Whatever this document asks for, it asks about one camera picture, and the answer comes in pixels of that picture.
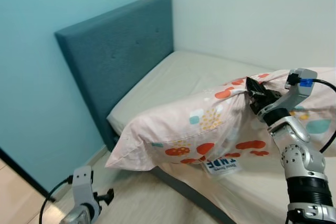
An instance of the white wall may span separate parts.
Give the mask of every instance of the white wall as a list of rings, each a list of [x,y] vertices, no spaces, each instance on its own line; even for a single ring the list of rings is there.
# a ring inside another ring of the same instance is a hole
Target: white wall
[[[335,0],[174,0],[175,48],[274,69],[335,66]]]

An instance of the blue wall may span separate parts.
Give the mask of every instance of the blue wall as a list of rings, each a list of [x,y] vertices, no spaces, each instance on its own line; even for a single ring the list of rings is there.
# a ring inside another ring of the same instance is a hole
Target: blue wall
[[[135,0],[0,0],[0,147],[46,189],[103,141],[53,33]]]

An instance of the bed sheet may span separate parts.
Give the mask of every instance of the bed sheet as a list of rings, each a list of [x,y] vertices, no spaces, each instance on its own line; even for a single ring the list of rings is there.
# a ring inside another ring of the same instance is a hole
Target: bed sheet
[[[120,135],[133,117],[147,109],[229,80],[268,71],[271,70],[220,57],[176,51],[137,83],[107,119]]]
[[[205,196],[237,224],[284,224],[289,199],[280,159],[253,157],[238,161],[243,168],[240,172],[219,177],[210,177],[201,165],[163,164],[160,168]],[[335,196],[336,158],[326,161],[330,191]]]

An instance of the pillow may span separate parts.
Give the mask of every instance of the pillow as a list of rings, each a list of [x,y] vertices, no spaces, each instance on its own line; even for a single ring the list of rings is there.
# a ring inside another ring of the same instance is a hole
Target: pillow
[[[311,70],[319,79],[335,84],[334,68]],[[288,73],[279,70],[251,77],[285,94]],[[267,125],[249,107],[245,82],[246,78],[239,78],[139,114],[124,128],[106,167],[151,170],[166,162],[199,164],[220,157],[279,155]],[[332,89],[316,83],[311,96],[291,112],[318,149],[336,128],[335,98]],[[325,154],[336,156],[336,144]]]

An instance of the pink pillowcase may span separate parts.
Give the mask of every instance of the pink pillowcase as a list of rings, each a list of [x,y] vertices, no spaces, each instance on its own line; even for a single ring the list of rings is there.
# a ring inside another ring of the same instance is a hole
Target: pink pillowcase
[[[334,68],[312,68],[318,78],[335,84]],[[253,79],[268,89],[284,89],[289,70],[261,73]],[[106,167],[151,170],[160,163],[199,164],[219,157],[279,155],[267,125],[249,107],[246,78],[236,79],[185,99],[147,110],[123,130]],[[292,115],[297,116],[320,149],[335,123],[336,94],[316,83],[312,95]],[[336,144],[325,152],[336,156]]]

